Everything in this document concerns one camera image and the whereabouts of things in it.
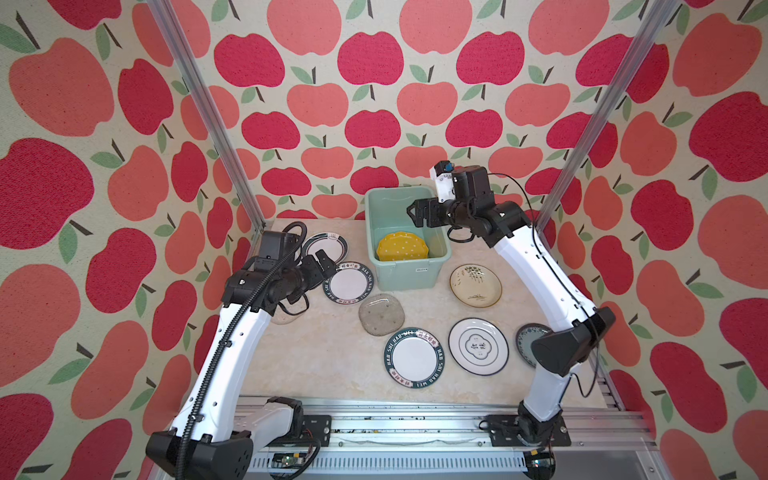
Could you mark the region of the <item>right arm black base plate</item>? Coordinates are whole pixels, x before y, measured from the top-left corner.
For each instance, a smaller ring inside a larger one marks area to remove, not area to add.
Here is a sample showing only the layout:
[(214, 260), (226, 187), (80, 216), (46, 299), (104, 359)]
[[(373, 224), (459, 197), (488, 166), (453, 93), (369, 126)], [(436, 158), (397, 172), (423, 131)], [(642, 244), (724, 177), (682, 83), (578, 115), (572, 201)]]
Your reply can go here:
[(478, 424), (486, 432), (493, 447), (544, 448), (569, 447), (570, 434), (562, 414), (540, 422), (531, 415), (488, 415)]

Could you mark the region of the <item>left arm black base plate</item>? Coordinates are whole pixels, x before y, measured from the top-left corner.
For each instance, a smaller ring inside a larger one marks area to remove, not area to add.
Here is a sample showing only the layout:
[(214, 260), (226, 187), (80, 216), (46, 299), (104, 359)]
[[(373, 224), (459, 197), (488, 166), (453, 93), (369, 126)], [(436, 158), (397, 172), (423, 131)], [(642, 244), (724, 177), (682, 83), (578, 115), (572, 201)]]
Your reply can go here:
[(301, 426), (294, 432), (271, 441), (267, 447), (309, 446), (311, 441), (318, 441), (322, 447), (328, 447), (332, 430), (331, 415), (304, 415)]

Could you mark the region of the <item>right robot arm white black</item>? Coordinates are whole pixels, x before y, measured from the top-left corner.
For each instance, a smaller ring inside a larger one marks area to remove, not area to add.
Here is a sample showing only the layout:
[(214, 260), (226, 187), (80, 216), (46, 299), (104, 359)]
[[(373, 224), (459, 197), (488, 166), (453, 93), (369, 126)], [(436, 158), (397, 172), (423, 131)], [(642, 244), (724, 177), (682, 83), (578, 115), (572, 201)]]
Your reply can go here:
[(596, 307), (567, 278), (518, 204), (496, 203), (485, 168), (440, 161), (430, 176), (437, 194), (407, 207), (413, 224), (450, 231), (467, 228), (472, 238), (483, 239), (515, 270), (548, 322), (550, 333), (532, 343), (534, 380), (516, 419), (520, 441), (538, 447), (555, 432), (572, 377), (615, 324), (615, 314), (608, 307)]

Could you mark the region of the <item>large green rim lettered plate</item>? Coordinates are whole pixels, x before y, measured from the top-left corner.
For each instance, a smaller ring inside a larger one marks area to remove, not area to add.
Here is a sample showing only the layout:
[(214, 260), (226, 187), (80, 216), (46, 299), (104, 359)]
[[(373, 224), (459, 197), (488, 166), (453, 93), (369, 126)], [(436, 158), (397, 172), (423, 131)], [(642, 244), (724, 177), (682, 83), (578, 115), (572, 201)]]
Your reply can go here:
[(386, 343), (384, 367), (398, 384), (409, 389), (433, 385), (445, 369), (445, 352), (438, 339), (419, 328), (394, 333)]

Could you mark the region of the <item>white plate green red rim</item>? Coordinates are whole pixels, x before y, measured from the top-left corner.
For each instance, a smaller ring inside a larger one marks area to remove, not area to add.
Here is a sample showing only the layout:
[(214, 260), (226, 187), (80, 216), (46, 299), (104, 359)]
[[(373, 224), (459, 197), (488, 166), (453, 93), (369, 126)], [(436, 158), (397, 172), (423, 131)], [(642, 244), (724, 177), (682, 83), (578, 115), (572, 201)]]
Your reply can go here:
[(348, 254), (346, 239), (334, 232), (321, 232), (310, 237), (303, 245), (302, 255), (316, 255), (319, 251), (325, 254), (336, 264), (344, 261)]

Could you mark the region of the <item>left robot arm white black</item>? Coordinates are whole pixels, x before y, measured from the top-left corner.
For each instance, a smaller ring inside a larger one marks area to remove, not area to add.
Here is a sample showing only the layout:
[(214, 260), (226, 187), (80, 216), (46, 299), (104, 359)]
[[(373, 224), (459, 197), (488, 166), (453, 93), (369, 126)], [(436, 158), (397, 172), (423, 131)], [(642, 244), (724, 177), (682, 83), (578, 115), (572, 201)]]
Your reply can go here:
[(278, 441), (307, 448), (291, 478), (314, 461), (322, 443), (304, 428), (301, 401), (273, 396), (242, 427), (235, 411), (256, 347), (277, 309), (306, 299), (338, 267), (328, 255), (302, 252), (301, 221), (263, 234), (256, 256), (228, 279), (213, 343), (183, 408), (166, 431), (153, 433), (146, 455), (174, 479), (241, 479), (255, 452)]

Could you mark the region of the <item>yellow polka dot plate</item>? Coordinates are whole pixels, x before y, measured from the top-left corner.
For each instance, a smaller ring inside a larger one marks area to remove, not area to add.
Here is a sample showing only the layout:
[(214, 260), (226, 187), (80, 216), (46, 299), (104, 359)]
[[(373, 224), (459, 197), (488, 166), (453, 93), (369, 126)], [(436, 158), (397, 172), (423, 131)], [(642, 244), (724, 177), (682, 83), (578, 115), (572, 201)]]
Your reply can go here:
[(421, 260), (429, 257), (429, 248), (418, 235), (400, 231), (386, 235), (378, 243), (376, 255), (381, 262)]

